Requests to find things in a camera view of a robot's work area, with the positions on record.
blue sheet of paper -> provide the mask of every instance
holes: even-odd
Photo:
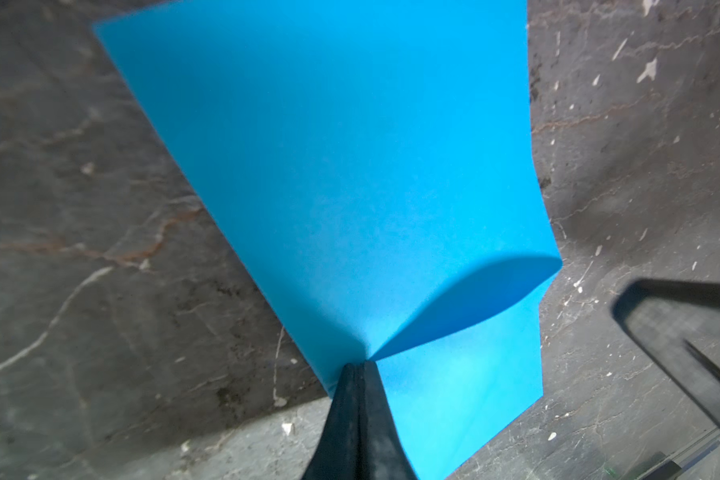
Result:
[[[541,397],[560,258],[524,2],[195,0],[96,31],[325,388],[378,361],[422,480]]]

gray marble surface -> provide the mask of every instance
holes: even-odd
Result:
[[[0,478],[298,478],[328,400],[90,32],[139,6],[0,2]],[[545,397],[452,478],[628,478],[710,426],[608,308],[720,281],[720,1],[528,8]]]

blue paper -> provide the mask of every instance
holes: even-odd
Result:
[[[96,30],[326,390],[378,361],[422,480],[541,397],[560,257],[524,2],[195,0]]]

folded paper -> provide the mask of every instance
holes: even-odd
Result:
[[[195,0],[96,31],[326,390],[377,361],[422,480],[541,397],[560,257],[524,2]]]

